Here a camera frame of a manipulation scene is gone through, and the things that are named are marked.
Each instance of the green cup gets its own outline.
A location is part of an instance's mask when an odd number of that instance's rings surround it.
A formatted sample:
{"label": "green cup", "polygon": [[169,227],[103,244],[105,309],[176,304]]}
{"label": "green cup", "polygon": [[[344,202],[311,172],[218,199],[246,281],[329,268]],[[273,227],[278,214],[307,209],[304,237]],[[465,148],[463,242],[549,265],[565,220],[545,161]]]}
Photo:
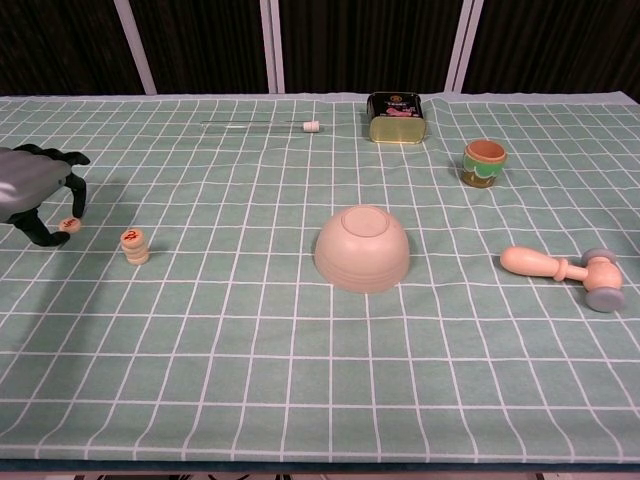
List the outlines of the green cup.
{"label": "green cup", "polygon": [[507,161],[507,152],[491,140],[475,140],[466,146],[461,179],[476,188],[493,185]]}

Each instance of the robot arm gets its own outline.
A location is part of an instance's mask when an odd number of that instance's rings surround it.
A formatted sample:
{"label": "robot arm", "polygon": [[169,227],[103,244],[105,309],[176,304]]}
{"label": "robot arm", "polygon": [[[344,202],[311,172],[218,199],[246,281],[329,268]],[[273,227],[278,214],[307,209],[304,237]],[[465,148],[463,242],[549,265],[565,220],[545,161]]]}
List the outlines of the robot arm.
{"label": "robot arm", "polygon": [[38,207],[64,185],[73,194],[73,216],[81,218],[87,188],[71,167],[88,164],[89,159],[79,152],[43,150],[31,144],[0,148],[0,221],[22,230],[36,245],[63,244],[69,234],[50,233],[38,216]]}

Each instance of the grid pattern tablecloth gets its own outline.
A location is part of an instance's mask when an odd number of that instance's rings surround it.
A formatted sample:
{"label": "grid pattern tablecloth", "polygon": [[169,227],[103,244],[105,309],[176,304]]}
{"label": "grid pattern tablecloth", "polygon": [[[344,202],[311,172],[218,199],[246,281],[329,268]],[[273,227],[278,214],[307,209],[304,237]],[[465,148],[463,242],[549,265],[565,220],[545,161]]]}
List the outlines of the grid pattern tablecloth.
{"label": "grid pattern tablecloth", "polygon": [[[640,107],[424,104],[419,145],[315,100],[3,100],[0,144],[81,150],[84,228],[0,226],[0,456],[313,462],[640,462]],[[323,132],[218,136],[209,119]],[[459,180],[503,142],[491,189]],[[313,242],[375,204],[407,229],[392,290],[327,285]],[[41,207],[70,216],[60,190]],[[151,260],[129,265],[128,227]],[[613,250],[627,308],[503,271],[523,244]]]}

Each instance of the tin can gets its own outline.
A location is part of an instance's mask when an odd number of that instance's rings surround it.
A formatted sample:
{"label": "tin can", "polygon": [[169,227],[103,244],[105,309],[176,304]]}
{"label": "tin can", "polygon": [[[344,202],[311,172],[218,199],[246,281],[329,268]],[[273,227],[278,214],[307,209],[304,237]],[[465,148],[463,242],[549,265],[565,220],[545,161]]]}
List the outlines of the tin can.
{"label": "tin can", "polygon": [[369,138],[380,143],[420,143],[427,133],[420,97],[409,92],[375,92],[367,100]]}

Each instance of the pink bowl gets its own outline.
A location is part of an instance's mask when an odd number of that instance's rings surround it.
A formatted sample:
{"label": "pink bowl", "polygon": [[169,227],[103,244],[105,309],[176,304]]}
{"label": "pink bowl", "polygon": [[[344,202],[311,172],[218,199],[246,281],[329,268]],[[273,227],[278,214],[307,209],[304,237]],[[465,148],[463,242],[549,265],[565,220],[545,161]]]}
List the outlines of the pink bowl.
{"label": "pink bowl", "polygon": [[391,214],[371,205],[336,213],[324,225],[314,252],[320,274],[336,287],[377,293],[409,271],[409,241]]}

